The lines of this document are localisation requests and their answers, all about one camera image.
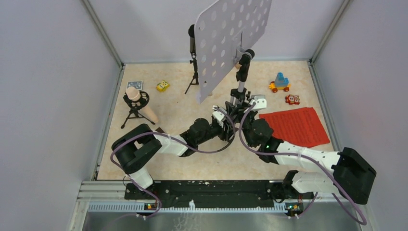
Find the small black tripod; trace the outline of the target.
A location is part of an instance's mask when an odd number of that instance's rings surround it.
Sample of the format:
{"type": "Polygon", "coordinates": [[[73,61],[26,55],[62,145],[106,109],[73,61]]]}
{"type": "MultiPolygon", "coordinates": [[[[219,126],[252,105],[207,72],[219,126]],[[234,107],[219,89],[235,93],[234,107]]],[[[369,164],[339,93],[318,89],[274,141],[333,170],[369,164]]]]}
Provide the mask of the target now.
{"type": "Polygon", "coordinates": [[[188,85],[188,87],[186,88],[184,94],[187,94],[187,92],[189,91],[191,86],[195,86],[195,85],[199,85],[198,82],[198,65],[197,65],[197,59],[196,59],[197,55],[196,52],[191,52],[191,60],[190,60],[190,64],[193,65],[193,75],[192,75],[192,79],[188,85]]]}

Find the red sheet music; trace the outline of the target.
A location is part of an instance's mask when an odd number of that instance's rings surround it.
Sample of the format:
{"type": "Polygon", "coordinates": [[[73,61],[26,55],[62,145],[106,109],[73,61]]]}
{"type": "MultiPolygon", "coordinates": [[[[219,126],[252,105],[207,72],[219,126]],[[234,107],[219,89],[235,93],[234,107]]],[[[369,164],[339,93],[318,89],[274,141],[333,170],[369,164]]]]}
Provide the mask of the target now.
{"type": "Polygon", "coordinates": [[[273,136],[289,143],[312,148],[328,144],[330,139],[312,107],[260,114],[274,130],[273,136]]]}

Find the silver music stand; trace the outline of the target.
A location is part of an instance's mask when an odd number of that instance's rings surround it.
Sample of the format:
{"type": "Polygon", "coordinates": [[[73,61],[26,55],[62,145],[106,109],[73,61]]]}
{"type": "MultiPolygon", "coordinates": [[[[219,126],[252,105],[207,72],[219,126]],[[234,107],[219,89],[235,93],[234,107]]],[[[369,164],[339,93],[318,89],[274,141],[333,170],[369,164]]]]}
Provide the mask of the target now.
{"type": "Polygon", "coordinates": [[[198,103],[264,35],[271,4],[270,0],[217,0],[199,14],[194,26],[198,103]]]}

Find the toy microphone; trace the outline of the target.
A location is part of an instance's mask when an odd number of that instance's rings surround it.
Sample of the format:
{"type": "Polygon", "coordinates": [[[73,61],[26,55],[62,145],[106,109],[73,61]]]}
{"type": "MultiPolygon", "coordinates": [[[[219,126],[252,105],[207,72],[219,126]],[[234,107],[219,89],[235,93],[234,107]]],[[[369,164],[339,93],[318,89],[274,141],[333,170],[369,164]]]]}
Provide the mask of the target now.
{"type": "Polygon", "coordinates": [[[147,92],[130,86],[126,88],[123,100],[129,107],[129,113],[124,123],[121,125],[121,129],[125,127],[127,121],[130,119],[144,118],[153,125],[159,122],[158,116],[149,106],[150,96],[147,92]]]}

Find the black microphone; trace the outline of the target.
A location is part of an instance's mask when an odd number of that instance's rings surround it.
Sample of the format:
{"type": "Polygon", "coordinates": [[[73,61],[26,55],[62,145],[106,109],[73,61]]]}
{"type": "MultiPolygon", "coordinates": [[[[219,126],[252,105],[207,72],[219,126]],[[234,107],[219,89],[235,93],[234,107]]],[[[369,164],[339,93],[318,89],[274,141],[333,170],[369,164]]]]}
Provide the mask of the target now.
{"type": "Polygon", "coordinates": [[[188,29],[188,35],[190,37],[190,53],[196,53],[196,45],[195,45],[195,33],[194,33],[195,24],[192,24],[188,29]]]}

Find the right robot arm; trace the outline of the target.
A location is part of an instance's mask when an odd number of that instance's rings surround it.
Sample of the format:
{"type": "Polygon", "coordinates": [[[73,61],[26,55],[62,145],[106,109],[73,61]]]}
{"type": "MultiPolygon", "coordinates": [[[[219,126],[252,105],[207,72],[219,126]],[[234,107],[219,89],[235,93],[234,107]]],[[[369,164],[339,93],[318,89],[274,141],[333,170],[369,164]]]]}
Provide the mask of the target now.
{"type": "Polygon", "coordinates": [[[244,147],[266,163],[303,168],[287,173],[282,192],[288,198],[300,193],[339,193],[359,205],[367,204],[377,172],[353,148],[342,151],[318,151],[292,144],[273,136],[264,119],[255,119],[266,100],[252,100],[240,107],[238,134],[244,147]]]}

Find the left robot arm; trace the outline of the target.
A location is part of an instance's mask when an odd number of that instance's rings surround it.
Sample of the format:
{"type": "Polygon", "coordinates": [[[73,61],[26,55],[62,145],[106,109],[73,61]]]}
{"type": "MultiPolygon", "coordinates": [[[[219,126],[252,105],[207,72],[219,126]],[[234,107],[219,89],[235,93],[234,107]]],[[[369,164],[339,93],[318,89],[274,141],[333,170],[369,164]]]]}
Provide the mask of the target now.
{"type": "Polygon", "coordinates": [[[213,112],[211,122],[198,118],[188,130],[174,136],[153,131],[147,124],[141,124],[112,144],[111,161],[137,185],[136,193],[141,198],[148,199],[154,193],[154,186],[145,165],[155,154],[188,157],[200,152],[200,144],[215,137],[230,145],[235,132],[232,118],[222,108],[213,112]]]}

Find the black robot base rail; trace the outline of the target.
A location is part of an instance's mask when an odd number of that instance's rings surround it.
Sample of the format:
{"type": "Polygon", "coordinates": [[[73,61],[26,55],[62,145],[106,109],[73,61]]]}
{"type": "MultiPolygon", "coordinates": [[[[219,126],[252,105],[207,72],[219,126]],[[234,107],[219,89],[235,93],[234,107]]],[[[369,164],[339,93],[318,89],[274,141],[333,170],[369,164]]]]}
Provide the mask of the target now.
{"type": "Polygon", "coordinates": [[[282,180],[162,180],[154,181],[147,192],[132,183],[126,185],[126,200],[153,200],[163,208],[181,208],[194,202],[196,208],[268,208],[278,202],[312,199],[313,193],[300,194],[282,180]]]}

